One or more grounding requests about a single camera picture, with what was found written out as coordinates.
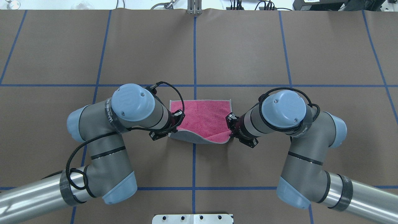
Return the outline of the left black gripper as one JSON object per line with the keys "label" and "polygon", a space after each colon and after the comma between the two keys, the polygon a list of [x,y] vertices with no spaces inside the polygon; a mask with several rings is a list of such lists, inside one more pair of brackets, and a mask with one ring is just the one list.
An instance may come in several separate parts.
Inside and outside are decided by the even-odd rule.
{"label": "left black gripper", "polygon": [[168,121],[162,129],[154,129],[149,132],[149,136],[153,141],[164,138],[170,133],[176,133],[177,127],[181,125],[185,118],[185,113],[178,109],[174,113],[168,112]]}

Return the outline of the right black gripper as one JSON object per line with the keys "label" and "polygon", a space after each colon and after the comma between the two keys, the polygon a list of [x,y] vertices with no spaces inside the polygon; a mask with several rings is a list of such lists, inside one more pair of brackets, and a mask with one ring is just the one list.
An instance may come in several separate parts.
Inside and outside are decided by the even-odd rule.
{"label": "right black gripper", "polygon": [[250,148],[254,148],[258,144],[258,140],[247,130],[244,122],[245,116],[246,114],[236,116],[235,113],[230,113],[225,117],[227,127],[231,131],[229,136],[239,139],[240,143]]}

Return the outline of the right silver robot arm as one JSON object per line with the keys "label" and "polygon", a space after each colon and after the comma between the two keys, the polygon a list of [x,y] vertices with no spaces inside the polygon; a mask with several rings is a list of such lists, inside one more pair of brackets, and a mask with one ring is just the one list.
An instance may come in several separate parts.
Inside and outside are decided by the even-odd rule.
{"label": "right silver robot arm", "polygon": [[277,186],[283,202],[300,209],[315,202],[376,223],[397,223],[397,195],[324,170],[328,150],[342,144],[347,126],[313,104],[303,91],[273,88],[243,115],[230,113],[225,119],[230,137],[251,148],[259,137],[273,132],[290,137]]}

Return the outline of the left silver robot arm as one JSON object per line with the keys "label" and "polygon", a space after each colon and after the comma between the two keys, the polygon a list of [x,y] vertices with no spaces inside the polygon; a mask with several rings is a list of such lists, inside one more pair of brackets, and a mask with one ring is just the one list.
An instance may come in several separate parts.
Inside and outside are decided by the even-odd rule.
{"label": "left silver robot arm", "polygon": [[115,204],[135,194],[135,172],[122,135],[142,130],[155,141],[175,133],[185,117],[184,105],[171,113],[156,96],[159,85],[168,83],[125,84],[112,97],[70,113],[67,129],[80,145],[63,170],[1,193],[1,223],[23,222],[93,198]]}

